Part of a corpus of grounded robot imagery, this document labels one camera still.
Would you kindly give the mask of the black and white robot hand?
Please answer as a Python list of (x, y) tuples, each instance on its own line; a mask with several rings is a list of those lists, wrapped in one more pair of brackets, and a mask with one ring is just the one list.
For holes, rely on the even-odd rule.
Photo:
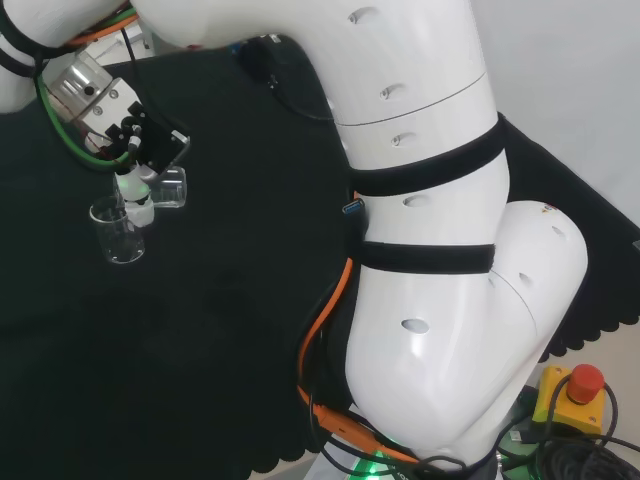
[(186, 171), (179, 165), (190, 138), (151, 116), (134, 89), (117, 78), (79, 117), (88, 140), (120, 160), (114, 174), (116, 203), (139, 228), (154, 221), (158, 209), (186, 205)]

